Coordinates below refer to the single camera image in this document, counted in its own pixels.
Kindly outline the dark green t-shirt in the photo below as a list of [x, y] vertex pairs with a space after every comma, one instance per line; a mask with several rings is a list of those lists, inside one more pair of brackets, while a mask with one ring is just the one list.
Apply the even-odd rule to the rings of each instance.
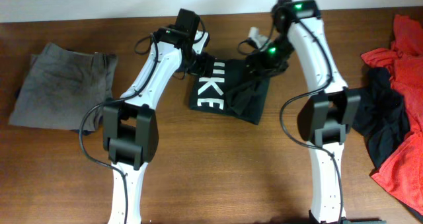
[[212, 76], [195, 78], [190, 109], [259, 124], [270, 80], [243, 81], [245, 67], [243, 60], [215, 58]]

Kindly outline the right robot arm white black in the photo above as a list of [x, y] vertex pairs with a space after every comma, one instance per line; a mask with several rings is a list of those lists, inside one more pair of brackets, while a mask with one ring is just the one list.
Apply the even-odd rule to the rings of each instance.
[[261, 81], [283, 73], [296, 53], [308, 91], [307, 102], [297, 115], [301, 136], [293, 142], [309, 150], [313, 177], [310, 223], [347, 223], [344, 209], [341, 162], [346, 136], [360, 103], [340, 75], [328, 46], [324, 22], [315, 0], [278, 0], [271, 10], [278, 37], [247, 56], [245, 78]]

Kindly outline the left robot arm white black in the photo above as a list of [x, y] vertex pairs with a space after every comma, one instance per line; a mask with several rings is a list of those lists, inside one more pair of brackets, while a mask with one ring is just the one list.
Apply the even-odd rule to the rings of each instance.
[[200, 16], [181, 9], [174, 24], [151, 34], [148, 58], [131, 87], [102, 107], [103, 147], [113, 170], [109, 223], [141, 223], [141, 191], [148, 164], [155, 156], [159, 131], [155, 109], [176, 72], [210, 76], [203, 49], [210, 36]]

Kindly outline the black garment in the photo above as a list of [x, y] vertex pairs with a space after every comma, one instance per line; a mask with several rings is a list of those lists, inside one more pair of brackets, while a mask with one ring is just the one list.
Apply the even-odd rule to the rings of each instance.
[[367, 85], [358, 90], [361, 100], [352, 125], [364, 137], [375, 168], [397, 150], [410, 131], [404, 96], [391, 88], [390, 78], [383, 67], [368, 70]]

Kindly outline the folded grey shorts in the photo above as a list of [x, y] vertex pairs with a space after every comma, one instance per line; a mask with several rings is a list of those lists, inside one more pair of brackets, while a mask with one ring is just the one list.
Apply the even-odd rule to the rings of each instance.
[[77, 131], [93, 106], [112, 98], [117, 64], [115, 54], [84, 54], [47, 44], [31, 56], [9, 124]]

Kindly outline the red t-shirt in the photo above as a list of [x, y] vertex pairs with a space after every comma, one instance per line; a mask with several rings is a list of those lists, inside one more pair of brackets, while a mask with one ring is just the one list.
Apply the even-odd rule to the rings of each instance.
[[369, 69], [389, 71], [391, 88], [404, 96], [410, 131], [396, 151], [372, 173], [372, 179], [422, 216], [422, 26], [408, 16], [395, 15], [391, 47], [362, 54]]

